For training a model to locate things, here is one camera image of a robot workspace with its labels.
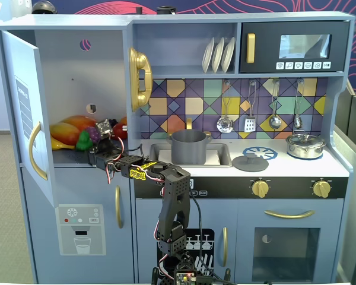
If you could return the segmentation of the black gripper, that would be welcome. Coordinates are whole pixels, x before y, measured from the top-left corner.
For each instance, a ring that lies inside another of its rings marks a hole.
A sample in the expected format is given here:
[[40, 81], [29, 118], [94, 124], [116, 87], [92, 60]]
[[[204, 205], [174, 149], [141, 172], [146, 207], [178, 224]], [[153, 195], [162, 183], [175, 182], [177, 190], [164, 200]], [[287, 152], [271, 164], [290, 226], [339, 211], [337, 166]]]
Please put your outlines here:
[[114, 162], [125, 145], [121, 138], [111, 137], [113, 130], [108, 119], [97, 122], [96, 129], [101, 140], [88, 149], [88, 161], [93, 167], [106, 170], [107, 164]]

